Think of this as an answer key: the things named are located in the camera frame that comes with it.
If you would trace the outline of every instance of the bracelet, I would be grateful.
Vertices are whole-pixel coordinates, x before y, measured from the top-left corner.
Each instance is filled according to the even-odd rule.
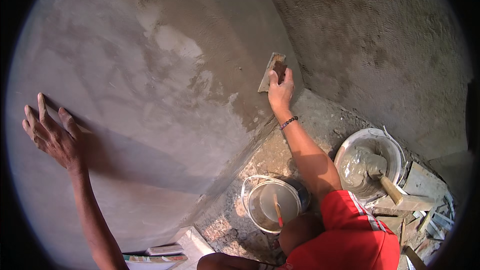
[[[292,121],[294,120],[298,120],[299,118],[297,116],[294,116],[293,118],[289,119],[288,121],[286,121],[285,123],[283,123],[281,126],[280,126],[280,130],[283,130],[289,123],[291,123]]]

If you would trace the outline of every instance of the bucket of water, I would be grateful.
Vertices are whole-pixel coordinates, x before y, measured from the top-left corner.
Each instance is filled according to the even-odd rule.
[[[245,200],[245,184],[252,178],[263,178],[265,181],[257,184]],[[262,231],[279,234],[282,229],[275,209],[274,194],[285,225],[307,210],[310,193],[300,181],[290,177],[278,179],[266,175],[253,175],[245,179],[241,189],[243,208]]]

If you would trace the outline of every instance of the rough concrete wall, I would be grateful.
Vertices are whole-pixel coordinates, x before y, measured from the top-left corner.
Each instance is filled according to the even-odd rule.
[[[466,149],[470,71],[444,0],[273,0],[306,87],[429,161]]]
[[[24,105],[43,92],[93,132],[100,209],[123,252],[144,250],[253,153],[272,116],[256,92],[272,51],[287,55],[299,93],[271,0],[38,0],[9,77],[6,131],[21,205],[54,261],[95,268],[68,175],[22,130]]]

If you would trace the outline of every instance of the worker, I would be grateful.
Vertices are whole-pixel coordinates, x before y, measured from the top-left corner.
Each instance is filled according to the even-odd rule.
[[[342,190],[340,177],[328,155],[305,132],[290,111],[294,84],[287,68],[279,84],[270,71],[268,100],[285,133],[293,159],[307,189],[320,205],[322,219],[303,214],[286,223],[279,236],[285,255],[282,266],[213,253],[203,256],[198,270],[309,270],[309,269],[397,269],[400,257],[397,236],[367,211],[350,191]],[[92,191],[84,158],[82,132],[62,107],[60,127],[47,113],[45,99],[38,95],[39,121],[25,106],[23,129],[34,144],[67,169],[73,186],[77,213],[100,269],[128,269]]]

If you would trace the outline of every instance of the hand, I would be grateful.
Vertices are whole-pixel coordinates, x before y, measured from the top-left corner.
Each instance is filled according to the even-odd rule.
[[[83,134],[74,118],[61,107],[58,110],[58,116],[65,128],[63,129],[47,113],[47,106],[42,93],[38,94],[37,99],[40,122],[37,121],[32,108],[25,105],[25,115],[28,121],[23,120],[21,123],[23,129],[39,149],[48,153],[62,167],[69,171],[80,171],[84,162],[82,153]]]
[[[273,113],[279,119],[285,114],[290,115],[290,100],[292,99],[293,84],[292,69],[285,70],[285,79],[279,84],[279,76],[275,71],[268,73],[270,78],[270,87],[268,88],[268,101],[272,107]]]

